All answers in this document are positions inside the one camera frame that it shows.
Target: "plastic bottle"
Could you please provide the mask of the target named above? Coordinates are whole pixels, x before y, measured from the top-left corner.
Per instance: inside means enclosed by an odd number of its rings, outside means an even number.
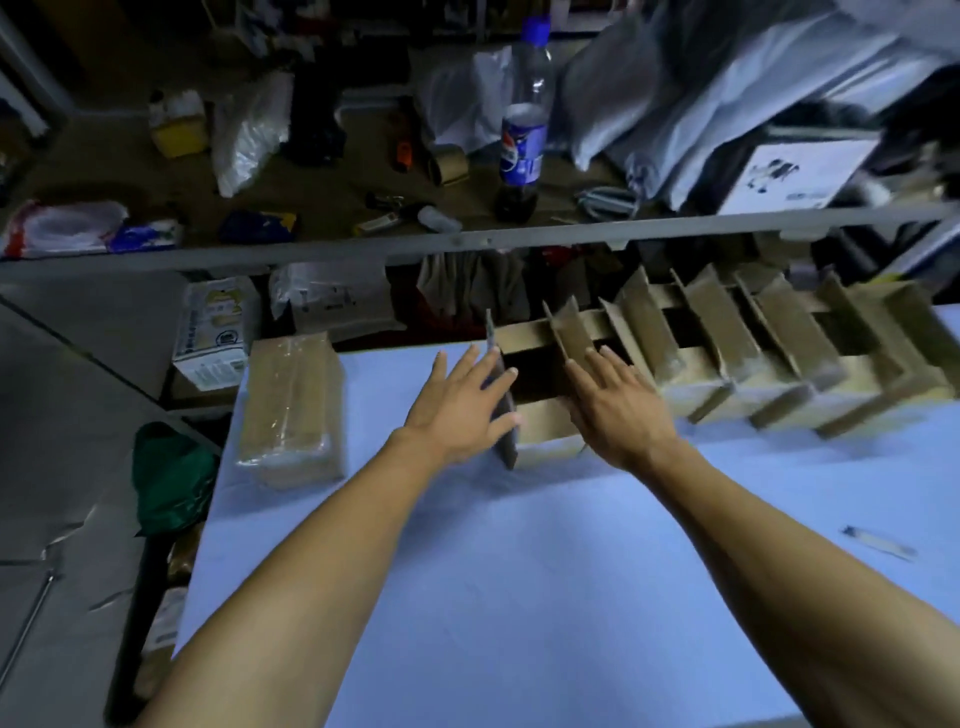
[[[547,124],[556,81],[546,50],[550,18],[523,21],[520,43],[513,49],[513,98],[503,119],[503,151],[494,212],[502,222],[523,224],[537,207],[537,180],[543,162]]]

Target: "person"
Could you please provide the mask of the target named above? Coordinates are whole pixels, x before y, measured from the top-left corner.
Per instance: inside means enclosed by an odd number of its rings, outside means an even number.
[[[322,725],[430,479],[517,425],[498,354],[441,352],[403,427],[186,645],[140,728]],[[815,726],[960,725],[960,630],[735,482],[681,439],[607,348],[573,361],[570,414],[604,460],[676,518],[757,652]]]

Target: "forearm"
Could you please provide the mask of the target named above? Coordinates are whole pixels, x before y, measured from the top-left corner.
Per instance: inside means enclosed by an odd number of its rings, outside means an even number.
[[[658,456],[648,482],[701,553],[710,552],[705,561],[735,612],[731,588],[758,602],[779,642],[841,670],[879,701],[910,715],[930,711],[930,724],[960,717],[956,625],[678,443]],[[756,641],[757,631],[748,633]]]
[[[144,725],[323,724],[403,525],[439,467],[395,433],[197,633]]]

